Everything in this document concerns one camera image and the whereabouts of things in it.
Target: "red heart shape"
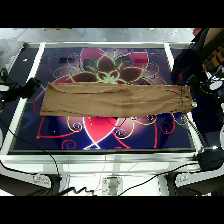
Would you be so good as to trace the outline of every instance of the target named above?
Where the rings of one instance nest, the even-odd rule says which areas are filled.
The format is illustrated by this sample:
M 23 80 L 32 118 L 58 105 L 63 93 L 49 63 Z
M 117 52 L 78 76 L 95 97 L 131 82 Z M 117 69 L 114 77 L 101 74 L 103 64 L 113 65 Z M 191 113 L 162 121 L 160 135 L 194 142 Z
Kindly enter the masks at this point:
M 97 143 L 112 133 L 117 120 L 113 117 L 84 117 L 84 123 L 90 139 Z

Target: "folded brown fabric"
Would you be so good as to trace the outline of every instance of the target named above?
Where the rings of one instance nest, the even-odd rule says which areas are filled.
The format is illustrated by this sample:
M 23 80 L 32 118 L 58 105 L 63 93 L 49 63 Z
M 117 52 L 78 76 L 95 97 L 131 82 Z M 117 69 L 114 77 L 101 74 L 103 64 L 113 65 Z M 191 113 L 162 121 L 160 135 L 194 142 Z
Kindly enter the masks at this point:
M 191 109 L 189 86 L 49 83 L 40 115 L 138 117 Z

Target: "brown pants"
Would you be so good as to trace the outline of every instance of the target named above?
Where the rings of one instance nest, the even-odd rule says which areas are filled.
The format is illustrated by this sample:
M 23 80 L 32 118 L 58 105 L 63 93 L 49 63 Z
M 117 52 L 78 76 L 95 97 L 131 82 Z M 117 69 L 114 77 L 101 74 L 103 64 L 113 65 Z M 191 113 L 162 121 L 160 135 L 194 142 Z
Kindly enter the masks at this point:
M 40 115 L 138 117 L 191 109 L 189 86 L 49 83 Z

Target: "brown cloth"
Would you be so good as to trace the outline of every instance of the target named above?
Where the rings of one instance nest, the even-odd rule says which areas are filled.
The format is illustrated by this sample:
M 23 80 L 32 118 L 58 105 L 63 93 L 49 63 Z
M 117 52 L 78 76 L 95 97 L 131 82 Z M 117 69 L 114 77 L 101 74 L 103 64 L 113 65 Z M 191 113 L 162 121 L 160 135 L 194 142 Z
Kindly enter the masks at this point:
M 40 115 L 138 117 L 191 109 L 189 86 L 49 83 Z

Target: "floor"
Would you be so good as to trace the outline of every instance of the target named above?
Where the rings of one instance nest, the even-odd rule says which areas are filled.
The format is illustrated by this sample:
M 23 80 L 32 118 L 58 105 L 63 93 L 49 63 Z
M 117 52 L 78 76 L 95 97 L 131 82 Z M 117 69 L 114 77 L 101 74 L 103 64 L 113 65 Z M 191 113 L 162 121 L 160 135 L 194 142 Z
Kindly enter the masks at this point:
M 22 42 L 190 42 L 192 28 L 0 28 L 0 69 L 10 63 Z

